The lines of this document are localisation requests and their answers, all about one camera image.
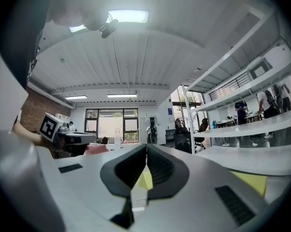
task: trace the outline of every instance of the red brick wall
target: red brick wall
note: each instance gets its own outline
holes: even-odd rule
[[[45,113],[70,116],[71,109],[56,103],[31,88],[27,87],[26,91],[28,92],[28,98],[22,107],[20,121],[21,125],[23,125],[25,129],[31,132],[38,132]]]

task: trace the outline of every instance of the shelf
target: shelf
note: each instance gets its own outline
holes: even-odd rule
[[[248,98],[256,95],[261,90],[264,90],[280,80],[288,77],[291,74],[291,58],[281,64],[281,68],[275,67],[259,76],[257,79],[237,88],[232,93],[215,99],[197,108],[191,109],[190,113],[198,111],[210,111],[228,104],[234,103],[240,99]]]
[[[291,111],[245,125],[211,129],[195,133],[194,137],[240,137],[278,131],[291,127]]]
[[[230,170],[262,175],[291,175],[291,145],[269,148],[212,146],[196,154]]]

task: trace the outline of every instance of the ceiling light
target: ceiling light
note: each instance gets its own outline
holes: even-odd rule
[[[86,95],[79,95],[79,96],[70,96],[70,97],[65,97],[66,100],[74,100],[74,99],[87,99]]]
[[[119,22],[139,22],[146,23],[149,12],[145,10],[112,10],[109,14]]]
[[[129,98],[129,97],[137,97],[137,94],[123,94],[123,95],[107,95],[108,98]]]

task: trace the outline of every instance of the fluorescent light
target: fluorescent light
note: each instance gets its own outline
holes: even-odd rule
[[[146,23],[149,12],[145,10],[111,10],[109,14],[119,22],[139,22]]]
[[[79,95],[79,96],[70,96],[70,97],[65,97],[66,100],[74,100],[74,99],[87,99],[87,96],[85,95]]]
[[[128,97],[137,97],[137,94],[123,94],[123,95],[107,95],[108,98],[128,98]]]
[[[80,31],[82,29],[85,29],[86,27],[84,25],[81,25],[81,26],[77,26],[77,27],[72,27],[72,28],[69,28],[70,29],[70,32],[74,33],[76,31]]]

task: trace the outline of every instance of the blue shirt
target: blue shirt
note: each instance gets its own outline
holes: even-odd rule
[[[245,101],[240,101],[240,102],[237,102],[236,105],[235,105],[235,108],[238,109],[240,107],[242,107],[242,110],[238,110],[237,111],[237,116],[240,117],[240,118],[244,118],[246,117],[246,113],[244,111],[244,107],[247,106],[246,102]]]

